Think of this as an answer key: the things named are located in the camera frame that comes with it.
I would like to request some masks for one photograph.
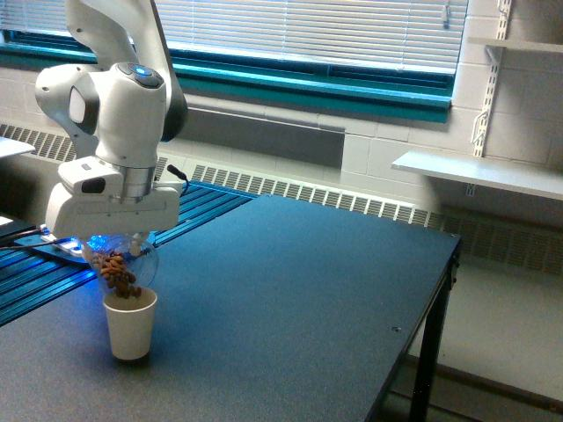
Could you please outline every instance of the almonds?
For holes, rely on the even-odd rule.
[[[107,287],[114,289],[118,297],[129,298],[131,295],[139,297],[142,294],[140,287],[133,286],[137,278],[128,271],[127,261],[119,252],[109,254],[95,253],[91,261],[91,266],[98,270],[100,275],[106,280]]]

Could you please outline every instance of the white shelf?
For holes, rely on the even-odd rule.
[[[25,154],[35,151],[35,148],[28,143],[13,141],[0,136],[0,158]]]
[[[434,178],[563,200],[563,172],[527,164],[461,154],[409,151],[391,167]]]
[[[489,47],[507,48],[516,51],[530,51],[537,53],[562,53],[563,45],[545,42],[531,42],[522,40],[495,40],[493,38],[469,37],[471,44],[483,44]]]

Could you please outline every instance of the paper cup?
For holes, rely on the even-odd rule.
[[[136,360],[149,352],[156,304],[157,294],[146,287],[139,298],[104,297],[113,356]]]

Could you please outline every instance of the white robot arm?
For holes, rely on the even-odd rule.
[[[57,237],[169,229],[181,184],[153,181],[157,144],[181,130],[187,105],[156,5],[67,0],[67,18],[99,62],[46,69],[37,79],[41,108],[80,150],[59,167],[62,183],[51,193],[46,224]]]

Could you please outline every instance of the window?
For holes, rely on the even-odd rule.
[[[399,117],[443,121],[467,1],[156,3],[187,87],[269,90],[281,98],[290,92],[328,105],[353,101],[376,113],[403,109]],[[20,53],[29,47],[80,51],[65,31],[64,0],[0,0],[0,27],[5,53],[18,47]]]

